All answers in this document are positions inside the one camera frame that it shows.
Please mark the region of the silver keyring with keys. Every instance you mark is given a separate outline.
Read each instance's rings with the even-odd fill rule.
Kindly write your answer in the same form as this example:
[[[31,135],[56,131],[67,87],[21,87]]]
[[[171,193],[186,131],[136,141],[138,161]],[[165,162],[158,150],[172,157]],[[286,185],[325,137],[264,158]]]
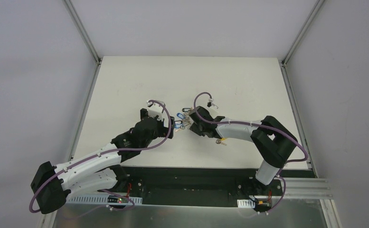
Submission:
[[[178,120],[175,120],[174,122],[174,129],[176,132],[180,131],[180,130],[185,130],[186,127],[190,127],[191,126],[191,121],[189,118],[189,115],[187,113],[182,113],[185,115],[185,119],[181,120],[180,118]]]

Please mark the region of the key with yellow tag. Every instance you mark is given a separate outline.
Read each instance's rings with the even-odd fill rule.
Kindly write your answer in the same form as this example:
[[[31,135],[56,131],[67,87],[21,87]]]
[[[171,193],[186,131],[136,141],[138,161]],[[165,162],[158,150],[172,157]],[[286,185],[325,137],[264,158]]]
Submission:
[[[227,146],[225,140],[226,138],[216,139],[216,144]]]

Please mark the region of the key with blue tag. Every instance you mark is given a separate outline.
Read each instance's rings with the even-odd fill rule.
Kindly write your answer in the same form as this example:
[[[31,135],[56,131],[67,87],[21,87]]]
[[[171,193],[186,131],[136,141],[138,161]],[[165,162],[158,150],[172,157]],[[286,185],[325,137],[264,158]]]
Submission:
[[[184,114],[182,114],[182,113],[177,113],[177,114],[176,114],[176,116],[177,116],[178,118],[180,118],[181,120],[184,120],[184,119],[185,119],[185,115],[184,115]]]

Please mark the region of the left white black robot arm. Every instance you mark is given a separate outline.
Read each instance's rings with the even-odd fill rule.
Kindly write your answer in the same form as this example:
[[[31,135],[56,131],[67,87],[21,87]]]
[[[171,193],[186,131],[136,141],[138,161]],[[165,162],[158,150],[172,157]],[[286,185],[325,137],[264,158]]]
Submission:
[[[113,138],[101,149],[82,158],[53,165],[50,161],[39,165],[30,184],[33,198],[29,203],[31,213],[49,214],[79,194],[127,188],[127,176],[121,163],[155,149],[173,138],[175,118],[166,110],[140,110],[140,121],[128,131]]]

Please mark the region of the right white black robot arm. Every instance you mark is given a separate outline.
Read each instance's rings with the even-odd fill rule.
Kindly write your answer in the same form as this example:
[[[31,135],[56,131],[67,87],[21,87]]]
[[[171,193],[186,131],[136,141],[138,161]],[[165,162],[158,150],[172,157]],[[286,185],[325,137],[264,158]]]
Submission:
[[[260,195],[271,189],[274,177],[285,166],[285,162],[296,148],[297,139],[273,116],[260,122],[232,120],[224,116],[213,118],[209,111],[197,106],[189,111],[193,121],[190,130],[199,136],[217,140],[238,139],[252,142],[263,161],[255,174],[253,190]]]

